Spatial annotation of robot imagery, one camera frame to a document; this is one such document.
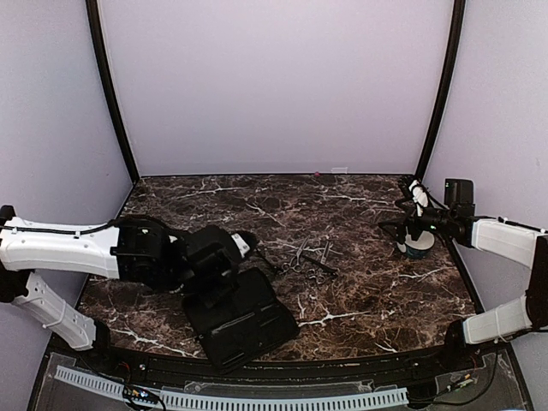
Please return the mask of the black zippered tool case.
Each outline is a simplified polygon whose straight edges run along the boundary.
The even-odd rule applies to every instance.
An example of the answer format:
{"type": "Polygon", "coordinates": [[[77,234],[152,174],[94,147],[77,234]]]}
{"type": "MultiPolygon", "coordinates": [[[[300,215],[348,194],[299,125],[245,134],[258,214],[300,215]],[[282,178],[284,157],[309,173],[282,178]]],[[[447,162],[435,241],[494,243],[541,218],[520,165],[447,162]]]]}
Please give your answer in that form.
{"type": "Polygon", "coordinates": [[[235,287],[212,306],[203,295],[190,295],[182,308],[206,358],[221,374],[270,353],[300,332],[292,312],[258,268],[241,272],[235,287]]]}

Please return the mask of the silver straight scissors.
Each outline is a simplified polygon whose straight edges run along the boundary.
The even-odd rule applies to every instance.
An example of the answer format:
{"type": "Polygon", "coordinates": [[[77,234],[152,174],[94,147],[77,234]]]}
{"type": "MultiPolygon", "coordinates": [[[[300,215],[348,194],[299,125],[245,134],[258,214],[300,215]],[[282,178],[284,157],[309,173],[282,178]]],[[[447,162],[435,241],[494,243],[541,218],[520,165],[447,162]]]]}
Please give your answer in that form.
{"type": "Polygon", "coordinates": [[[281,267],[282,274],[287,274],[291,271],[296,273],[299,273],[302,271],[301,255],[305,251],[308,242],[309,242],[309,236],[307,236],[304,239],[304,241],[300,244],[300,246],[296,249],[295,255],[289,261],[282,264],[282,267],[281,267]]]}

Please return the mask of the silver thinning scissors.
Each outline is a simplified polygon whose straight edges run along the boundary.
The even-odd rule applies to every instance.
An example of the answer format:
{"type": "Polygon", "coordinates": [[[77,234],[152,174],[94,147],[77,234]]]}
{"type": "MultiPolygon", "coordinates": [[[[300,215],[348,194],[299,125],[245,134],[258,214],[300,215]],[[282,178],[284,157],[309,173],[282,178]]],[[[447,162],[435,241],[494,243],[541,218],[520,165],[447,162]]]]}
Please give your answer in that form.
{"type": "Polygon", "coordinates": [[[331,241],[327,241],[325,243],[321,256],[318,258],[308,255],[303,256],[304,260],[312,265],[312,267],[308,268],[306,271],[306,278],[308,280],[314,281],[317,285],[324,284],[330,276],[334,275],[337,272],[335,269],[332,269],[326,264],[326,260],[329,256],[331,246],[331,241]]]}

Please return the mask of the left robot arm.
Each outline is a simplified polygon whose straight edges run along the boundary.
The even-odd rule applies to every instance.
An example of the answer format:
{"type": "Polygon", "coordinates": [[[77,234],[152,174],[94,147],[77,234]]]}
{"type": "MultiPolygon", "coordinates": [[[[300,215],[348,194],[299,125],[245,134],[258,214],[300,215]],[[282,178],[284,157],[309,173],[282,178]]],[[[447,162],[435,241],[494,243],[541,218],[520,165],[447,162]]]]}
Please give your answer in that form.
{"type": "Polygon", "coordinates": [[[110,331],[71,307],[38,274],[40,270],[92,274],[140,283],[159,293],[218,295],[236,282],[240,264],[257,247],[248,231],[208,225],[174,229],[148,216],[100,225],[31,222],[1,208],[1,301],[19,307],[60,336],[102,373],[121,365],[110,331]]]}

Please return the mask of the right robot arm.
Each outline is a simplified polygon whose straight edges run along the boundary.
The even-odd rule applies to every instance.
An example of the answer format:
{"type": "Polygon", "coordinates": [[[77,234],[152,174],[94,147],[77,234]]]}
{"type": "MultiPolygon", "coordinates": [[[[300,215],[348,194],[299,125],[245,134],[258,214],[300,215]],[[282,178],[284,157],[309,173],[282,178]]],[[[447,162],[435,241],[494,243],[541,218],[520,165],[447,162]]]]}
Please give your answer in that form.
{"type": "Polygon", "coordinates": [[[504,217],[482,217],[475,213],[474,184],[465,179],[444,183],[443,201],[435,200],[417,179],[404,178],[403,196],[396,206],[404,213],[378,223],[400,252],[412,259],[423,258],[437,237],[464,247],[491,253],[530,270],[524,295],[484,313],[453,322],[437,354],[446,372],[457,370],[468,360],[470,347],[489,342],[507,342],[530,332],[547,330],[547,232],[504,217]]]}

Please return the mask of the teal white cup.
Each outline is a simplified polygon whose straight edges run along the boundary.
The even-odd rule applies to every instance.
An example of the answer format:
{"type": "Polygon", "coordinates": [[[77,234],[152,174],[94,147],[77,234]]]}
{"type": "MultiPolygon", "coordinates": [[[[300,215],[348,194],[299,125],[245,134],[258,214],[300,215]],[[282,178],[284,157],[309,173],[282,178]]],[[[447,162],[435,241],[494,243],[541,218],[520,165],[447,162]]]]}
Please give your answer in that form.
{"type": "Polygon", "coordinates": [[[422,232],[417,240],[414,240],[411,235],[406,235],[403,243],[396,244],[397,249],[410,259],[423,259],[435,243],[435,237],[429,232],[422,232]]]}

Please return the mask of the black wall-mounted box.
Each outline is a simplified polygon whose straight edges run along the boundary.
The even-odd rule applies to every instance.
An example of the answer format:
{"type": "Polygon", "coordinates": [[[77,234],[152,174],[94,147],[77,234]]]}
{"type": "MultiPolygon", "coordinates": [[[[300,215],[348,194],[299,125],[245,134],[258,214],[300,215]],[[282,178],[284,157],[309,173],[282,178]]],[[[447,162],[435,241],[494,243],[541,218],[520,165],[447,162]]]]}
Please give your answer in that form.
{"type": "Polygon", "coordinates": [[[444,183],[444,204],[453,217],[471,217],[475,211],[474,183],[467,179],[448,178],[444,183]]]}

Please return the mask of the black front rail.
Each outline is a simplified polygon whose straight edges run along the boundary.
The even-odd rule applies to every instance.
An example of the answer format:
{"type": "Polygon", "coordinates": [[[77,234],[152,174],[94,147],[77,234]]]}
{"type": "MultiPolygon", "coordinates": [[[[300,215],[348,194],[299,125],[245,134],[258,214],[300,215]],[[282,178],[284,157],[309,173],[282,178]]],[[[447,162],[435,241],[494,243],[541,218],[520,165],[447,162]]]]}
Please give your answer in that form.
{"type": "Polygon", "coordinates": [[[377,386],[410,384],[432,390],[434,384],[445,385],[468,372],[477,378],[479,385],[517,380],[513,355],[505,348],[490,347],[443,366],[438,361],[439,346],[392,352],[386,341],[376,342],[363,335],[360,339],[366,345],[359,348],[348,335],[336,342],[323,327],[303,328],[296,339],[226,373],[213,367],[189,329],[146,333],[116,328],[111,330],[110,337],[111,353],[127,363],[122,375],[151,385],[179,386],[193,378],[273,384],[324,384],[359,379],[372,380],[377,386]]]}

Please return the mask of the right black frame post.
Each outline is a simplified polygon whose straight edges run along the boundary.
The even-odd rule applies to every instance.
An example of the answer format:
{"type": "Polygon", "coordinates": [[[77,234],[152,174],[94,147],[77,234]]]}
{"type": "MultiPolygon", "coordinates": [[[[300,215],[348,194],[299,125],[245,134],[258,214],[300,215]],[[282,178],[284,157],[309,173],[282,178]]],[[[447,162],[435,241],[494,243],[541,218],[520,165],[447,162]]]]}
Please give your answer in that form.
{"type": "Polygon", "coordinates": [[[414,172],[414,176],[421,181],[425,178],[428,165],[432,158],[432,154],[438,137],[438,132],[441,127],[444,110],[450,94],[450,86],[454,74],[462,35],[465,9],[465,0],[453,1],[453,8],[450,19],[450,30],[446,45],[446,51],[444,54],[444,63],[440,75],[438,90],[432,108],[431,119],[429,121],[429,125],[426,131],[426,137],[420,153],[420,158],[414,172]]]}

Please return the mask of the black frame post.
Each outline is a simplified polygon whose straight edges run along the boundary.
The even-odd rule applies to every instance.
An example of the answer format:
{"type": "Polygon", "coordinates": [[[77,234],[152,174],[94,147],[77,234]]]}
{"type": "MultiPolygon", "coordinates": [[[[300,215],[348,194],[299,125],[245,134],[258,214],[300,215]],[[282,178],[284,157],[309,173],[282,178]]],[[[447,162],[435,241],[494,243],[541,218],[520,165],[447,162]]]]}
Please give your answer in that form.
{"type": "Polygon", "coordinates": [[[425,178],[428,165],[432,158],[432,154],[438,137],[438,132],[441,127],[444,110],[450,94],[450,86],[454,74],[462,35],[465,9],[465,0],[453,1],[453,8],[450,19],[450,30],[446,45],[446,51],[444,54],[444,63],[440,75],[438,90],[432,108],[431,119],[429,121],[429,125],[426,131],[426,137],[420,153],[420,158],[414,172],[414,176],[421,181],[425,178]]]}
{"type": "Polygon", "coordinates": [[[93,52],[98,68],[99,79],[103,88],[104,99],[126,171],[128,172],[130,181],[135,185],[140,180],[140,173],[130,147],[128,134],[123,123],[122,113],[118,104],[114,81],[110,71],[109,58],[107,56],[99,12],[99,2],[96,0],[86,0],[85,5],[93,52]]]}

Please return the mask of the left black frame post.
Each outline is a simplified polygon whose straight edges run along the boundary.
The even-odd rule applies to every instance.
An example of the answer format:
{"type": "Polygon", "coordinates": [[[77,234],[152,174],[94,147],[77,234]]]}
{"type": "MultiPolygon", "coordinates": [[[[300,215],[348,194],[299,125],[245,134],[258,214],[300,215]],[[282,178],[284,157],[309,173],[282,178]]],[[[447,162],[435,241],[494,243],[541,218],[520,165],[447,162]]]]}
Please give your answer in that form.
{"type": "Polygon", "coordinates": [[[135,185],[140,180],[140,173],[130,147],[128,134],[123,123],[122,113],[118,104],[114,81],[110,71],[109,58],[107,56],[99,12],[99,2],[96,0],[86,0],[85,5],[93,52],[98,68],[99,79],[103,88],[104,99],[126,171],[128,172],[130,181],[135,185]]]}

